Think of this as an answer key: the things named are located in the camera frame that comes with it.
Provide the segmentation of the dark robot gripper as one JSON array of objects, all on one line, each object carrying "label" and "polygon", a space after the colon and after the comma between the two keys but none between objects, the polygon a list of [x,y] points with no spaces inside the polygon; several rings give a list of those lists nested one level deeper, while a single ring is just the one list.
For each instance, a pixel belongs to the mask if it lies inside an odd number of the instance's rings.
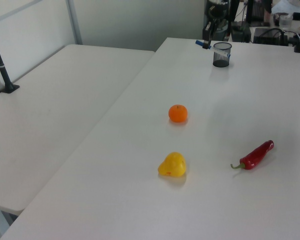
[{"label": "dark robot gripper", "polygon": [[208,0],[206,5],[206,16],[208,23],[202,30],[203,48],[208,49],[216,29],[218,22],[226,20],[228,17],[228,1],[227,0]]}]

